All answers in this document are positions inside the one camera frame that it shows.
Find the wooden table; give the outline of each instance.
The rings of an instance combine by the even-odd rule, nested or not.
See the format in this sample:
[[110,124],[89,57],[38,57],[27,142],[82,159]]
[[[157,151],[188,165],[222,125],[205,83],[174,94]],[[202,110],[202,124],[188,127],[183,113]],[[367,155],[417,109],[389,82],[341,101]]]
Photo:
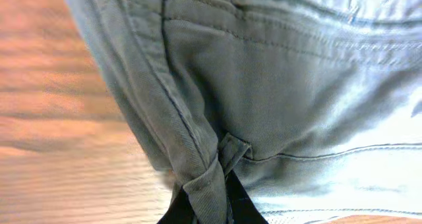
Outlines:
[[63,0],[0,0],[0,223],[155,223],[170,186],[130,132]]

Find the garment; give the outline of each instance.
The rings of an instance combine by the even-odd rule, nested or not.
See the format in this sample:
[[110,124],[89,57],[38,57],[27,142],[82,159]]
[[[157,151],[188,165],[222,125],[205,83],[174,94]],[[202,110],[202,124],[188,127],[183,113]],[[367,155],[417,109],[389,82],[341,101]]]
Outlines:
[[66,0],[201,223],[422,216],[422,0]]

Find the brown wooden floor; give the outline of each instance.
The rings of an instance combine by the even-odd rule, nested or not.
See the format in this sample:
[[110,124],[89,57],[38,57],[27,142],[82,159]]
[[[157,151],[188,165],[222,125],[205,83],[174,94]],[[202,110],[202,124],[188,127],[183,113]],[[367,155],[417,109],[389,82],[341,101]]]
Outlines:
[[0,0],[0,223],[155,223],[166,177],[149,166],[63,0]]

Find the wood grain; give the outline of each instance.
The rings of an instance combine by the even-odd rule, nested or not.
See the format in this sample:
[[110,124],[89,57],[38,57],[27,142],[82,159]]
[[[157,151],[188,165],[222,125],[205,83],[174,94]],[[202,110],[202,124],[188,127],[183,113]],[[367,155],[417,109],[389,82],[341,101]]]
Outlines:
[[172,180],[152,170],[63,0],[0,0],[0,223],[155,223]]

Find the denim fabric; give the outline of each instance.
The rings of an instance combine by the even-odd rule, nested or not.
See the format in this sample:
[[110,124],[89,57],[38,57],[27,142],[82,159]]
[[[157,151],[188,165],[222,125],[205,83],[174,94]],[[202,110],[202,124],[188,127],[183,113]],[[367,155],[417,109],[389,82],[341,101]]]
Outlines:
[[226,219],[231,168],[268,219],[422,216],[415,1],[378,14],[367,0],[67,0],[201,223]]

